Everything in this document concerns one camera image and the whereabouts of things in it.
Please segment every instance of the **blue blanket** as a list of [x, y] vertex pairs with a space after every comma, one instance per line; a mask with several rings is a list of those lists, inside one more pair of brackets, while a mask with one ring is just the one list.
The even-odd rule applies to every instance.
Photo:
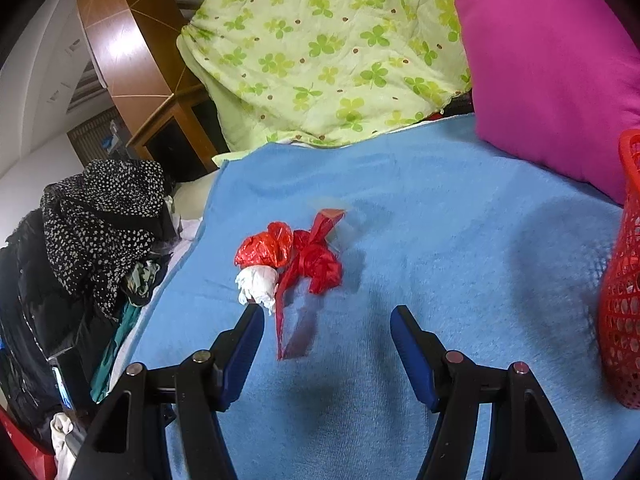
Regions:
[[[309, 228], [323, 197], [351, 207], [343, 285], [316, 297], [303, 280], [287, 298], [286, 337], [299, 357], [276, 361], [267, 318], [242, 396], [220, 416], [240, 479], [415, 478], [435, 416], [392, 343], [397, 304], [478, 364], [526, 361], [585, 479], [610, 480], [631, 452], [640, 413], [608, 392], [594, 335], [621, 211], [477, 140], [474, 124], [463, 116], [340, 150], [268, 144], [220, 171], [200, 240], [133, 355], [150, 368], [178, 364], [235, 325], [233, 258], [247, 235], [274, 220]], [[481, 478], [489, 411], [469, 479]], [[168, 441], [174, 478], [185, 479], [175, 424]]]

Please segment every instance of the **metal pin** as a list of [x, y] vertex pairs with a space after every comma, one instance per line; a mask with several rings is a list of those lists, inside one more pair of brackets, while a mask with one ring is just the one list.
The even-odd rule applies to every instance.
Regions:
[[142, 363], [131, 363], [129, 366], [127, 366], [127, 369], [125, 371], [127, 375], [136, 376], [144, 369], [145, 365], [143, 365]]
[[204, 363], [211, 358], [211, 352], [209, 350], [198, 350], [191, 356], [193, 362], [195, 363]]
[[513, 369], [518, 375], [524, 375], [529, 373], [529, 365], [524, 361], [516, 361], [513, 364]]
[[465, 357], [462, 355], [461, 352], [458, 352], [457, 350], [449, 350], [445, 355], [444, 355], [445, 359], [447, 361], [449, 361], [452, 364], [459, 364], [462, 361], [465, 360]]

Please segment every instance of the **black puffer jacket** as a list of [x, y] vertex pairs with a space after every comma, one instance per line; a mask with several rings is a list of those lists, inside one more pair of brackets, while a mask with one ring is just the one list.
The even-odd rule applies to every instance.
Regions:
[[48, 422], [61, 401], [47, 359], [77, 348], [90, 383], [117, 326], [94, 308], [90, 294], [73, 298], [56, 279], [39, 209], [7, 242], [0, 250], [0, 384], [23, 430], [50, 448]]

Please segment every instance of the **magenta cushion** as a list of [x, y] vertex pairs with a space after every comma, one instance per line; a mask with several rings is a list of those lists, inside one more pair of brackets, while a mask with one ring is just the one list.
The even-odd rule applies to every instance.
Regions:
[[618, 203], [640, 126], [640, 53], [603, 0], [455, 0], [477, 133]]

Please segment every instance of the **green floral fabric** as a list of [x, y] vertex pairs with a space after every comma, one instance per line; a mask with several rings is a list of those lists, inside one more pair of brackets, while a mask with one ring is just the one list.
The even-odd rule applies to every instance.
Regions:
[[231, 154], [343, 146], [470, 88], [454, 0], [205, 0], [178, 37]]

